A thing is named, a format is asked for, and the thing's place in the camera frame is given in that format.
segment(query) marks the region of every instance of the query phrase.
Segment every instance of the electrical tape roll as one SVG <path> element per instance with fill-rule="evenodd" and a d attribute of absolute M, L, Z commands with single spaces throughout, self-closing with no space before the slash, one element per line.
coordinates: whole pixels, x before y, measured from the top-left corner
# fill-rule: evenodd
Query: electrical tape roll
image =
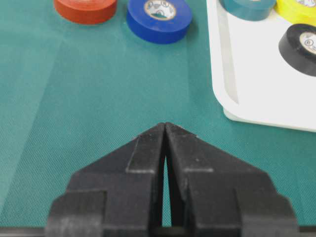
<path fill-rule="evenodd" d="M 276 0 L 219 0 L 230 14 L 248 21 L 266 19 Z"/>
<path fill-rule="evenodd" d="M 186 35 L 192 12 L 184 0 L 130 0 L 126 19 L 138 37 L 168 44 Z"/>
<path fill-rule="evenodd" d="M 282 37 L 279 50 L 290 66 L 316 77 L 316 27 L 292 25 Z"/>
<path fill-rule="evenodd" d="M 275 10 L 293 24 L 316 26 L 316 0 L 276 0 Z"/>
<path fill-rule="evenodd" d="M 117 0 L 54 0 L 56 11 L 79 24 L 103 23 L 115 14 Z"/>

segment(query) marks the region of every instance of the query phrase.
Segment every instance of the tape roll center hole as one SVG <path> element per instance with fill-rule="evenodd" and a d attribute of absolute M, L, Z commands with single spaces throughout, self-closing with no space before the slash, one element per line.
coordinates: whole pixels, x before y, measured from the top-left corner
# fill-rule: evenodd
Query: tape roll center hole
<path fill-rule="evenodd" d="M 145 3 L 144 9 L 150 17 L 160 21 L 171 20 L 177 14 L 174 5 L 166 0 L 149 0 Z"/>
<path fill-rule="evenodd" d="M 304 32 L 300 35 L 300 42 L 307 51 L 316 55 L 316 34 Z"/>
<path fill-rule="evenodd" d="M 296 0 L 301 5 L 307 6 L 307 7 L 315 7 L 316 6 L 316 0 Z"/>

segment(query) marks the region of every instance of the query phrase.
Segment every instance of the black tape roll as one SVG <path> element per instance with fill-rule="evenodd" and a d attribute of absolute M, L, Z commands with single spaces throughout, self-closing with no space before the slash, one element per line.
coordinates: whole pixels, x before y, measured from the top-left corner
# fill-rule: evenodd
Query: black tape roll
<path fill-rule="evenodd" d="M 316 77 L 316 27 L 295 24 L 282 37 L 279 50 L 285 61 L 296 70 Z"/>

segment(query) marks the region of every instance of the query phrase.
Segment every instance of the green fabric surface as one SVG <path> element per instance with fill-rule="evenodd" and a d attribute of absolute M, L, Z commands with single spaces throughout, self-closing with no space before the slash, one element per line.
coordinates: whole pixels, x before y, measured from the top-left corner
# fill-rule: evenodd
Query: green fabric surface
<path fill-rule="evenodd" d="M 45 225 L 73 172 L 164 121 L 267 171 L 299 223 L 316 224 L 316 134 L 225 118 L 206 2 L 187 2 L 188 35 L 157 45 L 129 30 L 127 0 L 97 26 L 64 20 L 52 0 L 1 1 L 0 226 Z"/>

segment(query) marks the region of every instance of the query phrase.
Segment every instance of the red tape roll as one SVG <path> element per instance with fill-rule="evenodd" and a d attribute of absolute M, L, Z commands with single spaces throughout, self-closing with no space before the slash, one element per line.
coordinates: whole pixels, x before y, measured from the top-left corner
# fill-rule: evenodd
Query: red tape roll
<path fill-rule="evenodd" d="M 56 11 L 79 24 L 99 24 L 114 16 L 117 0 L 54 0 Z"/>

